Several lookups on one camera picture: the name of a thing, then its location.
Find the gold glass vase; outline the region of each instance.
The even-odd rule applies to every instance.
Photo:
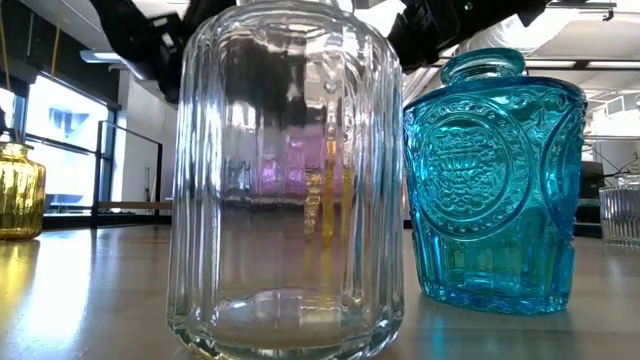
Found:
[[[0,241],[33,239],[42,232],[46,170],[27,158],[31,149],[0,142]]]

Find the glass vessel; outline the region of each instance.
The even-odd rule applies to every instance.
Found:
[[[405,109],[418,277],[438,301],[520,314],[567,306],[586,101],[523,70],[517,51],[470,52],[443,68],[444,88]]]
[[[600,189],[605,243],[640,247],[640,174],[617,175],[618,186]]]
[[[168,325],[226,359],[361,359],[404,312],[402,72],[329,1],[258,1],[184,57]]]
[[[46,172],[27,159],[31,149],[0,142],[0,241],[33,239],[42,232]]]

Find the blue embossed glass jar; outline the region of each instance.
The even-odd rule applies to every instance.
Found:
[[[438,301],[515,314],[569,301],[586,100],[524,66],[513,50],[464,54],[405,109],[418,277]]]

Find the white wall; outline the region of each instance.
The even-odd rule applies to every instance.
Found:
[[[177,112],[136,83],[128,72],[120,76],[119,102],[123,111],[118,124],[163,144],[160,198],[172,197]],[[150,191],[156,174],[157,146],[134,135],[116,134],[114,201],[145,201],[149,168]]]
[[[607,136],[640,136],[640,112],[626,111],[606,116],[604,110],[593,114],[593,134]],[[640,161],[640,141],[634,140],[600,140],[594,141],[594,148],[598,152],[593,159],[601,162],[605,174],[614,174],[618,168],[629,163],[625,169],[638,172]]]

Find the table surface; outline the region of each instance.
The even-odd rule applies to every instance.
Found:
[[[169,227],[0,243],[0,359],[183,360],[165,325]],[[640,252],[576,239],[566,312],[486,314],[420,294],[404,238],[406,316],[376,359],[639,359]]]

